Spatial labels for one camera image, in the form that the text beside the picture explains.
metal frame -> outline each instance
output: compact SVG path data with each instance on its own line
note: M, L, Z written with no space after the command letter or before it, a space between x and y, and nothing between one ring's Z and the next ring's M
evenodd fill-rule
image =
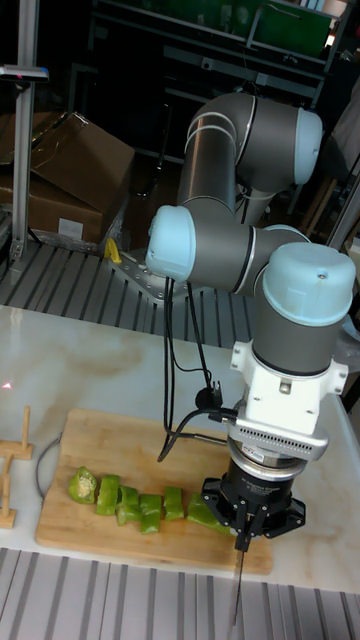
M281 4L285 4L285 6L287 6L286 2L282 2L281 0L276 0L277 2L281 3ZM166 22L172 22L175 24L179 24L180 26L184 26L187 28L193 28L196 29L197 31L204 31L205 33L209 33L211 35L216 34L217 36L223 36L226 39L229 40L235 40L236 42L240 42L240 43L244 43L247 46L247 38L243 38L242 36L237 36L234 35L232 33L226 33L223 31L219 31L216 29L211 29L210 27L204 27L202 25L198 25L198 24L193 24L191 22L187 22L186 20L179 20L177 18L171 18L170 16L163 16L160 13L154 13L152 11L147 11L146 9L140 9L138 7L132 7L130 5L127 4L122 4L120 2L117 2L117 0L100 0L100 5L103 4L108 4L108 5L112 5L115 6L117 8L120 9L126 9L126 10L130 10L133 11L134 13L140 13L143 14L145 16L151 16L154 18L159 18L160 20L166 21ZM96 1L96 7L99 8L99 2ZM303 11L310 11L311 13L314 13L314 11L312 9L304 9L303 7L301 7L301 9ZM324 15L328 15L330 18L335 18L336 16L333 16L331 14L324 14ZM99 14L93 13L94 17L99 17ZM113 16L102 16L103 18L107 18L108 20L116 20ZM292 55L296 55L298 58L301 58L303 60L309 60L311 62L315 62L316 64L319 64L321 66L325 66L326 64L326 60L320 60L319 58L313 58L311 56L306 56L303 55L301 53L296 53L294 54L293 51L288 50L288 49L281 49L279 47L273 47L272 45L268 45L268 44L264 44L263 42L257 42L257 41L253 41L253 44L256 45L257 47L261 47L264 49L270 49L272 51L278 51L280 53L285 53L285 54L292 54Z
M291 13L291 11L283 11L282 9L278 9L276 7L276 5L272 5L272 4L268 4L267 2L264 2L263 4L261 4L259 6L259 8L257 9L257 11L255 13L254 20L252 22L251 29L250 29L250 32L249 32L249 35L248 35L248 39L246 41L246 46L248 47L248 49L251 48L251 45L252 45L253 40L254 40L255 31L256 31L256 28L257 28L257 26L259 24L260 16L261 16L261 14L262 14L262 12L263 12L263 10L264 10L264 8L266 6L270 7L274 11L278 11L279 13L283 13L283 14L285 14L287 16L291 16L296 20L300 20L300 16L298 16L298 15L296 15L294 13Z
M328 238L327 245L341 249L360 213L360 173L340 212L334 228Z
M40 0L20 0L18 65L22 67L36 66L39 6ZM19 260L27 245L34 97L31 82L16 100L12 260Z
M325 73L327 73L329 71L330 67L331 67L331 64L332 64L332 61L333 61L333 59L335 57L335 53L337 51L338 45L339 45L340 40L342 38L342 35L344 33L344 29L346 27L346 23L347 23L347 21L349 19L350 13L352 12L352 7L353 7L353 5L348 4L346 6L346 9L345 9L344 13L342 14L342 16L341 16L341 18L339 20L339 26L338 26L338 29L336 31L335 40L333 42L333 45L331 47L331 51L329 53L329 57L327 59L326 65L325 65L325 69L324 69Z
M199 56L196 53L184 51L182 49L176 49L167 45L165 45L164 47L164 56L165 58L178 60L186 64L191 64L194 66L199 65ZM231 75L234 78L239 78L241 80L248 80L250 82L256 82L259 73L258 71L253 71L252 69L239 67L229 62L220 62L218 60L214 60L212 70L217 71L218 73L224 73L229 76ZM283 80L278 76L273 76L270 74L267 74L267 76L267 86L273 87L275 89L280 89L282 91L288 91L290 93L296 93L299 96L310 98L314 101L317 87L311 87L306 84L292 82L291 80Z
M78 80L79 73L98 73L98 69L96 67L90 67L86 64L78 64L77 62L73 62L71 65L71 74L70 74L70 86L69 86L69 97L68 97L68 112L72 113L75 109L75 94L76 94L76 85ZM81 113L85 115L86 111L86 103L87 103L87 91L86 95L82 98L82 108Z

chopped green pepper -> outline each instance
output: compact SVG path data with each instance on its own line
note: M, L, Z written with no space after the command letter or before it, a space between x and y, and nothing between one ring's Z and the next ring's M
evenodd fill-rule
M157 533L160 528L161 496L143 495L140 498L142 512L141 533Z
M211 513L209 507L204 503L200 493L192 493L188 506L187 519L196 524L202 524L204 527L232 535L229 527L223 527Z
M79 467L69 482L69 495L80 504L93 504L97 482L86 467Z
M165 488L165 520L176 520L184 517L184 508L181 502L181 489L178 487Z
M119 476L104 476L101 480L99 497L96 505L98 516L113 516L118 499Z
M118 504L116 505L116 519L119 526L130 521L140 522L142 518L139 506L139 494L132 487L120 485Z

knife blade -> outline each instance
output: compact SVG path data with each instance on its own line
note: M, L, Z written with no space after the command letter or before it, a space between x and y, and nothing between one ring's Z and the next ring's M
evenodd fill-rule
M238 551L233 577L233 589L230 605L230 620L227 640L238 640L235 635L239 617L242 616L241 583L244 568L245 551Z

wooden block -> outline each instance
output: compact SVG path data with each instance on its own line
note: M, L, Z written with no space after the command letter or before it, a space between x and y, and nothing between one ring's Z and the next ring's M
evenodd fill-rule
M23 430L21 437L21 445L23 451L26 451L29 440L29 425L30 425L30 407L26 406L24 408L24 417L23 417Z
M3 485L3 502L2 502L2 517L4 520L8 518L10 514L10 474L7 473L4 476Z
M12 529L16 518L16 509L10 509L9 515L6 518L2 516L2 509L0 509L0 529Z
M10 485L10 476L9 476L9 471L10 471L10 466L11 466L11 462L13 459L13 455L12 453L7 453L6 454L6 458L5 458L5 462L3 464L3 468L1 470L1 475L0 475L0 497L3 495L5 496L5 480L9 483ZM7 493L6 493L6 497L9 501L10 498L10 486L8 487Z
M0 458L5 458L6 454L12 453L17 460L31 460L34 445L28 444L26 449L22 448L21 442L11 440L0 440Z
M320 184L319 189L317 190L314 199L312 200L309 209L307 210L307 212L305 213L302 221L301 221L301 225L300 225L300 230L301 231L306 231L307 227L309 226L309 224L311 223L311 220L314 216L314 214L316 213L319 205L322 202L322 199L324 198L329 185L331 183L331 178L330 176L325 176L323 181Z
M332 192L334 191L334 189L336 187L336 184L337 184L337 180L331 180L327 190L325 191L325 194L324 194L324 196L323 196L318 208L316 209L316 213L313 216L313 218L312 218L312 220L311 220L311 222L310 222L310 224L309 224L309 226L308 226L308 228L306 230L305 235L308 238L310 238L310 236L311 236L312 232L314 231L318 221L320 220L322 212L324 211L327 203L329 202L329 200L331 198L331 195L332 195Z

cardboard box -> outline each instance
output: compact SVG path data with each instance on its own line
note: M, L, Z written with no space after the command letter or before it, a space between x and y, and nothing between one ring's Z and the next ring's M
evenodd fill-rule
M32 142L49 131L54 125L61 122L66 116L63 111L53 113L34 113ZM14 161L15 143L15 116L13 114L0 116L0 165L8 165Z
M35 124L31 154L29 225L33 229L100 242L129 189L134 150L79 114L49 114ZM13 119L8 127L13 126ZM9 129L0 140L0 164ZM12 202L12 176L0 173L0 203Z

